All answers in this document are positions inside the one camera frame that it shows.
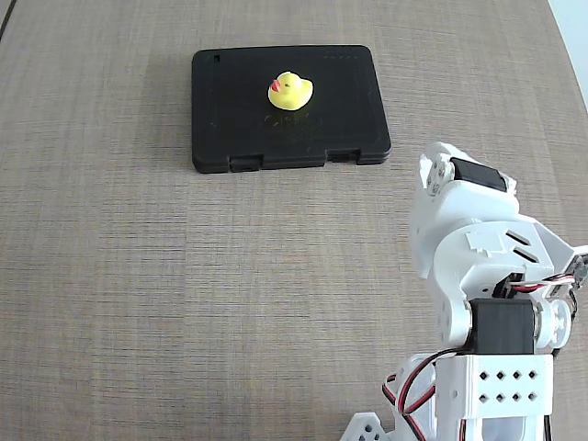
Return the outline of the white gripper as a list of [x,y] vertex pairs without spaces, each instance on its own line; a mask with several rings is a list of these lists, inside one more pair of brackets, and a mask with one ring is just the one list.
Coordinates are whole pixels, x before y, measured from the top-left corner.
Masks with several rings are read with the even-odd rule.
[[453,157],[435,141],[420,157],[423,188],[409,217],[418,277],[453,282],[471,299],[512,299],[554,281],[554,263],[534,220],[519,213],[515,183],[497,169]]

